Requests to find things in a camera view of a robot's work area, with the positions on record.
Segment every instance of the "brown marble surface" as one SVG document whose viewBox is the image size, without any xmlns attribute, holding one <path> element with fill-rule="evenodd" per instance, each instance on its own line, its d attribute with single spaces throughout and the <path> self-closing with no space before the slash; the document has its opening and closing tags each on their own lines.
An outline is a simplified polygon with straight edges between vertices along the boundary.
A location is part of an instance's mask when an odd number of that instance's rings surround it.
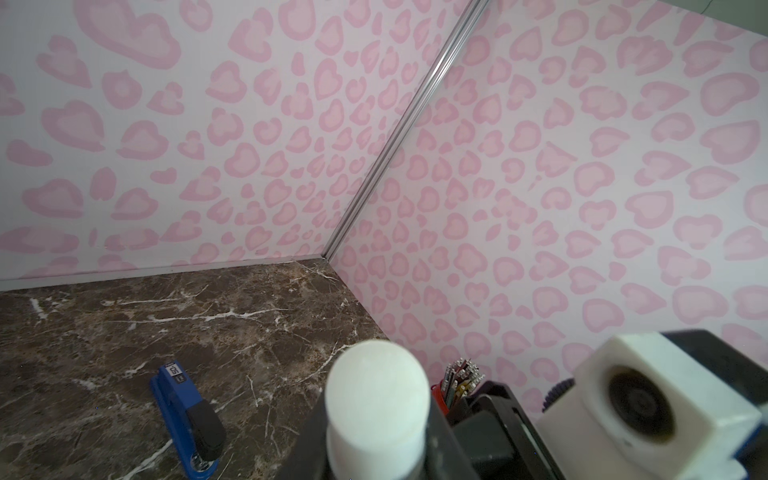
<svg viewBox="0 0 768 480">
<path fill-rule="evenodd" d="M 176 359 L 271 478 L 335 355 L 385 338 L 322 260 L 0 293 L 0 478 L 183 480 L 149 389 Z"/>
</svg>

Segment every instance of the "stapler label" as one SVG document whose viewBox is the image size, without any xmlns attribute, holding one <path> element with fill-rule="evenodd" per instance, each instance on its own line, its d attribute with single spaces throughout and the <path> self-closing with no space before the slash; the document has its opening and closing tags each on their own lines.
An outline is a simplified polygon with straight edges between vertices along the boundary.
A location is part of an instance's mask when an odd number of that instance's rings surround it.
<svg viewBox="0 0 768 480">
<path fill-rule="evenodd" d="M 187 381 L 187 379 L 184 378 L 184 374 L 181 372 L 181 368 L 179 368 L 179 365 L 177 365 L 176 362 L 166 363 L 164 366 L 168 373 L 170 373 L 170 376 L 174 377 L 176 383 L 184 383 Z"/>
</svg>

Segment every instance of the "stapler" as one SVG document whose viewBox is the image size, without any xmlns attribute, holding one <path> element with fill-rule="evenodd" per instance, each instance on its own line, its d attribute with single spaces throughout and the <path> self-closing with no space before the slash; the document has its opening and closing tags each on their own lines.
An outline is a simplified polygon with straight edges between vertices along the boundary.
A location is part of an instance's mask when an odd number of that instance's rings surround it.
<svg viewBox="0 0 768 480">
<path fill-rule="evenodd" d="M 150 387 L 187 477 L 207 480 L 216 471 L 227 440 L 214 408 L 177 362 L 157 369 Z"/>
</svg>

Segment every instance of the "pink leopard print wallpaper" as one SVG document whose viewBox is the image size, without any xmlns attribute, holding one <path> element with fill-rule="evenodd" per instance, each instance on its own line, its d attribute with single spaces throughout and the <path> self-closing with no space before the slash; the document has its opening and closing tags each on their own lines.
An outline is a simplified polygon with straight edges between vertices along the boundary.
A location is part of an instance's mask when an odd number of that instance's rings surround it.
<svg viewBox="0 0 768 480">
<path fill-rule="evenodd" d="M 431 380 L 529 412 L 616 333 L 768 365 L 768 39 L 661 2 L 494 0 L 333 265 Z"/>
<path fill-rule="evenodd" d="M 318 254 L 465 4 L 0 0 L 0 280 Z"/>
</svg>

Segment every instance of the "white cylinder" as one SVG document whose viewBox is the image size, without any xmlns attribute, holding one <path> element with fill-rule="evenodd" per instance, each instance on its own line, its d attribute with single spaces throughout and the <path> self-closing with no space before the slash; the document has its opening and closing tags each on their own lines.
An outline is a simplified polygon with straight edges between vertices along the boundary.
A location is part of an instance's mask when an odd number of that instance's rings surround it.
<svg viewBox="0 0 768 480">
<path fill-rule="evenodd" d="M 366 340 L 333 364 L 326 449 L 338 480 L 401 480 L 422 459 L 429 381 L 407 349 Z"/>
</svg>

